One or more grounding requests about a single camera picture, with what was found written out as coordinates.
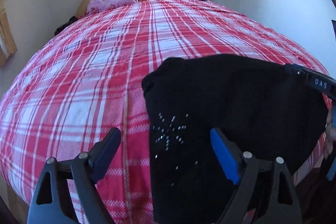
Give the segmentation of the person right hand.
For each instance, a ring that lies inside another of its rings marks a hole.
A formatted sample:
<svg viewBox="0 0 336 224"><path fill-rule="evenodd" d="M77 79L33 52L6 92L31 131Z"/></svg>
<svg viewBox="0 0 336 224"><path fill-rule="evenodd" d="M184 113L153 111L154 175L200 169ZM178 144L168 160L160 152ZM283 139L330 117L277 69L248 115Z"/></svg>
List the person right hand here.
<svg viewBox="0 0 336 224"><path fill-rule="evenodd" d="M335 142L335 128L332 126L333 123L333 111L330 109L326 118L326 128L325 128L325 145L323 149L324 159L327 159L329 155L333 152L334 142Z"/></svg>

